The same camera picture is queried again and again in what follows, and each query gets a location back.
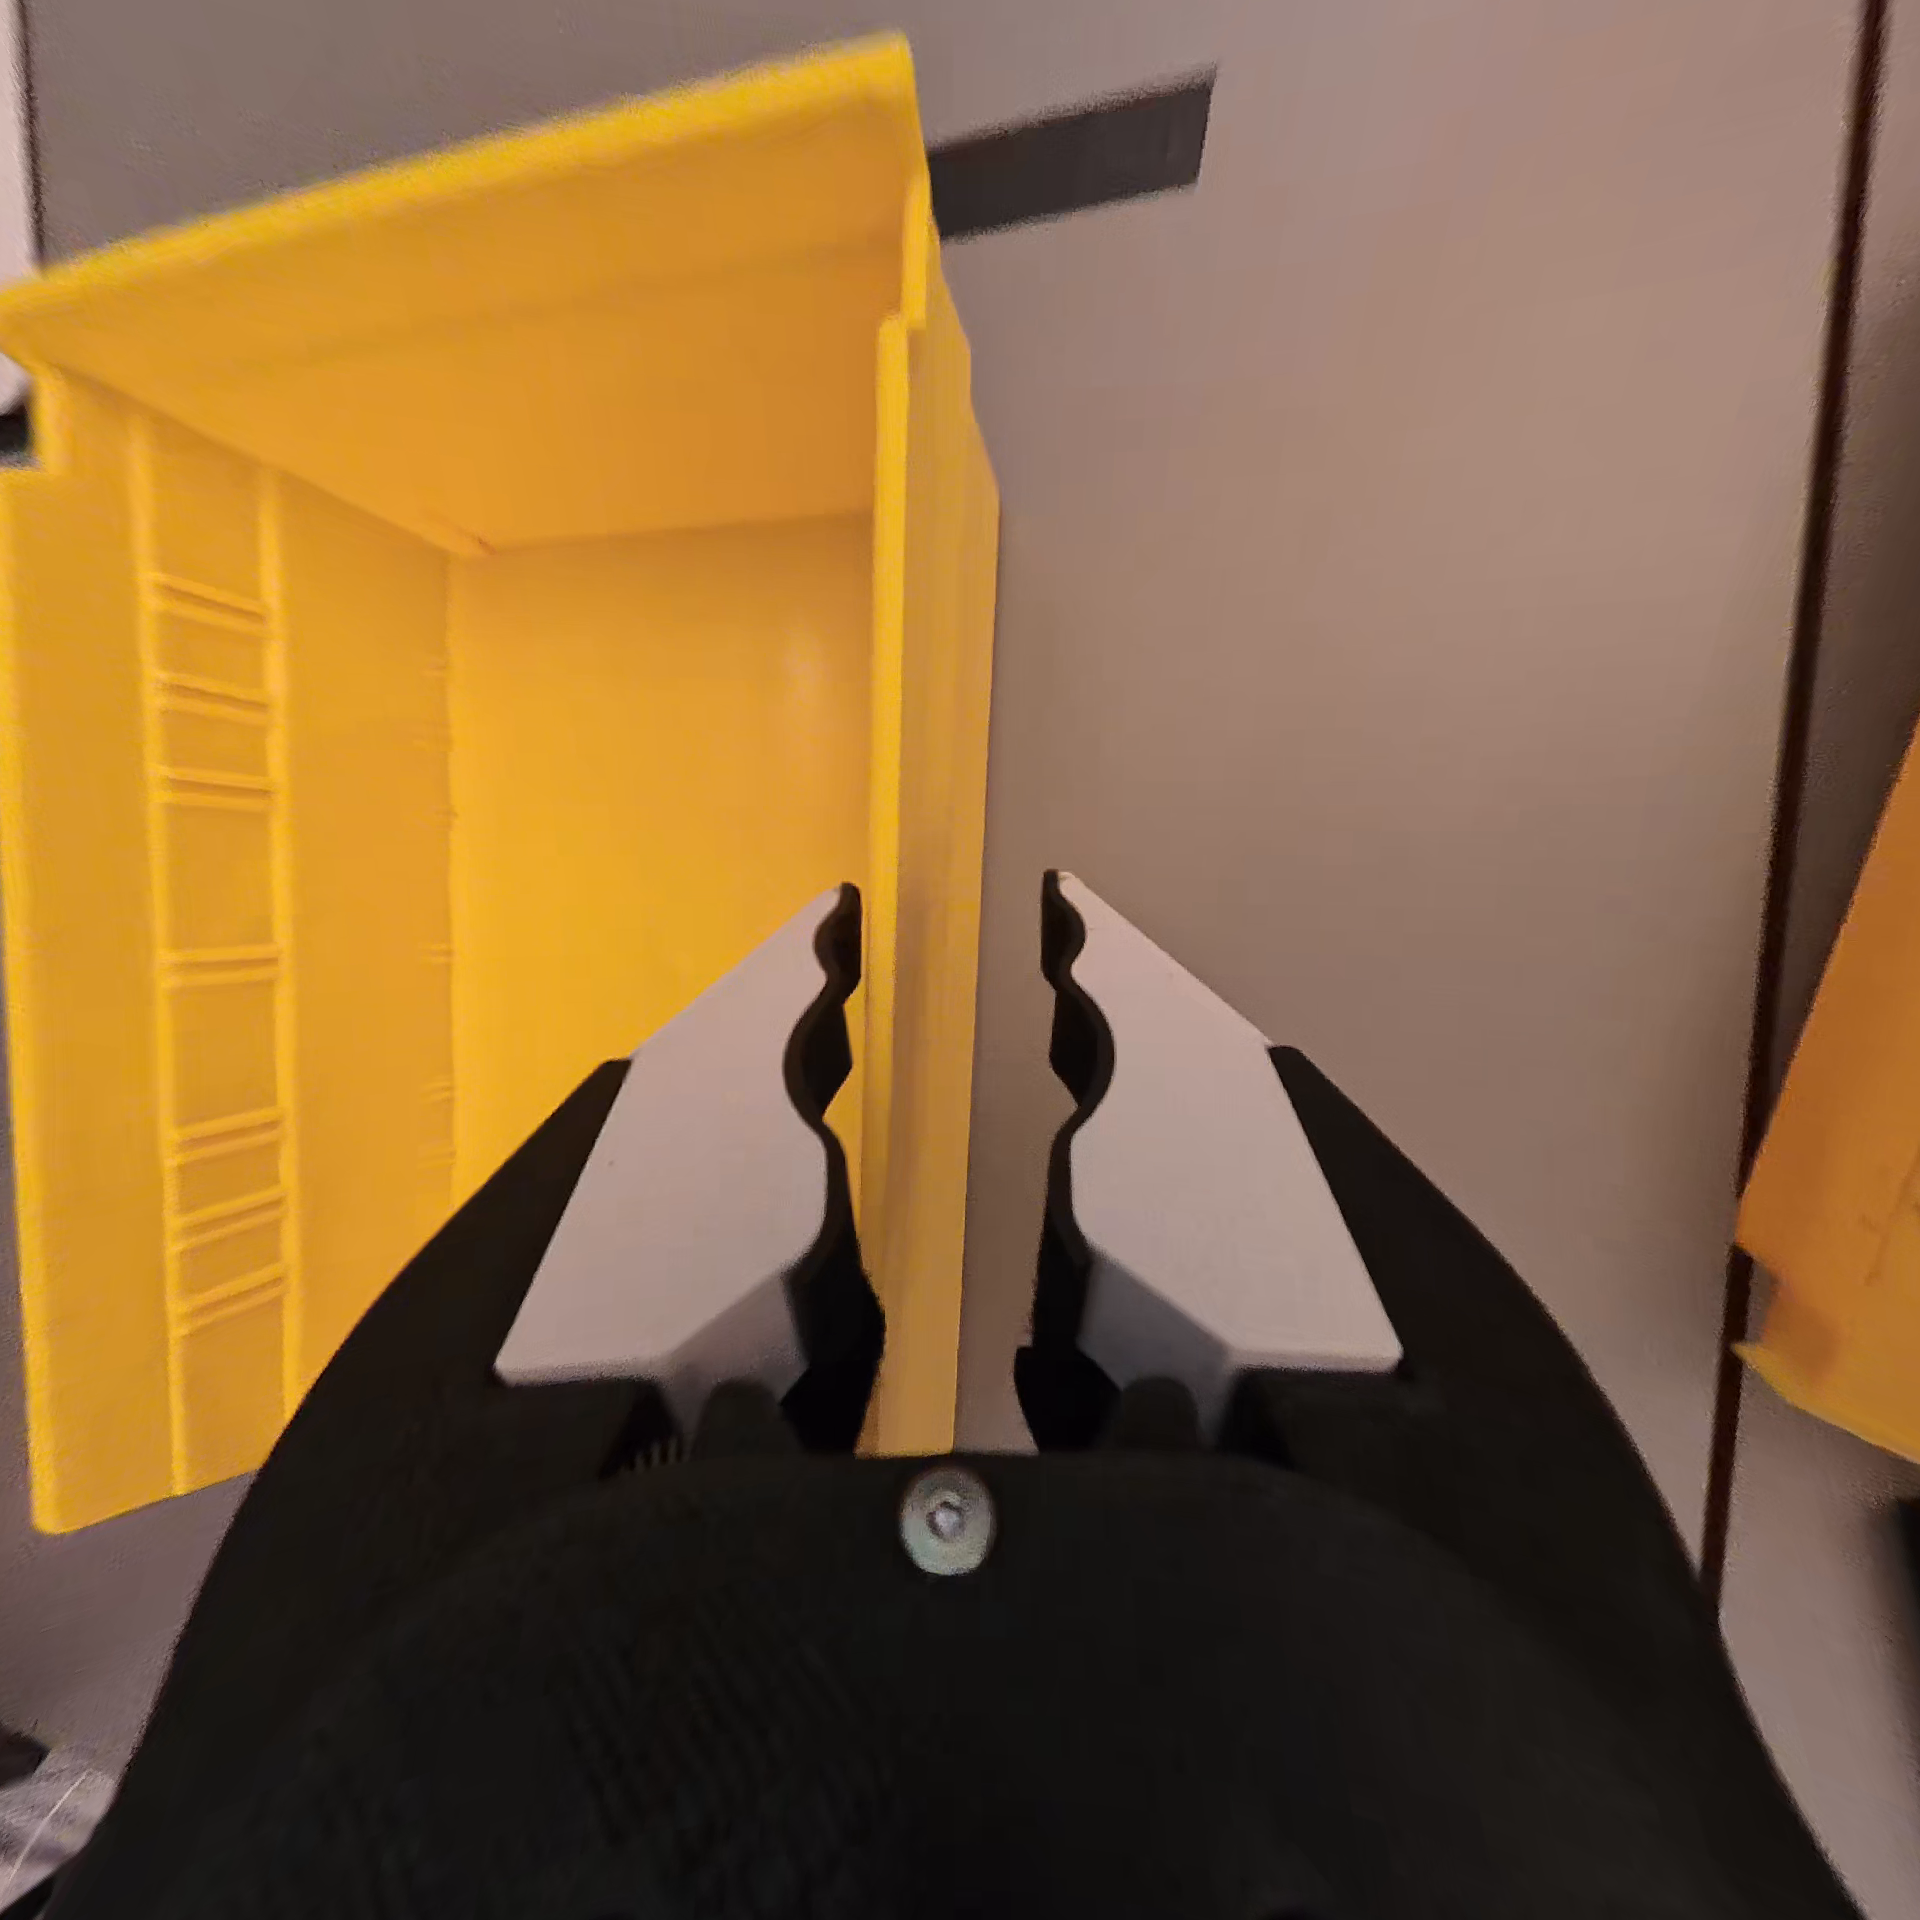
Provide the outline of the yellow plastic bin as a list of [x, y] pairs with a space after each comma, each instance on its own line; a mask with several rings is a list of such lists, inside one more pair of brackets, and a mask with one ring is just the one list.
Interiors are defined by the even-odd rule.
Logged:
[[1738, 1196], [1767, 1276], [1741, 1365], [1781, 1398], [1916, 1459], [1916, 745]]
[[61, 262], [2, 354], [34, 1526], [256, 1468], [588, 1066], [834, 883], [866, 1433], [949, 1443], [998, 490], [908, 41]]

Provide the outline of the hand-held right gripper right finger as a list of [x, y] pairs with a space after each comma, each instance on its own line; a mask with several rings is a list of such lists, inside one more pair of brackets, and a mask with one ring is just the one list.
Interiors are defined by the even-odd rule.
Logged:
[[1404, 1362], [1258, 1027], [1079, 874], [1045, 871], [1047, 1149], [1017, 1349], [1031, 1440], [1094, 1443], [1119, 1392], [1173, 1382], [1215, 1436], [1244, 1376]]

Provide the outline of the black tape strip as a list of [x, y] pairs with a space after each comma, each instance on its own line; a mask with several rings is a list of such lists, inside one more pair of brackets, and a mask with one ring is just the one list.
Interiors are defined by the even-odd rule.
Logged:
[[970, 242], [1199, 182], [1215, 70], [1050, 108], [928, 149], [933, 227]]

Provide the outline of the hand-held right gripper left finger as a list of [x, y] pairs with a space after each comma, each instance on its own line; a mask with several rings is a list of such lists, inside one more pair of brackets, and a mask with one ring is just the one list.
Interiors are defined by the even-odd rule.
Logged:
[[853, 1072], [861, 895], [823, 889], [624, 1059], [498, 1354], [503, 1385], [649, 1385], [681, 1433], [754, 1385], [853, 1452], [883, 1308], [829, 1109]]

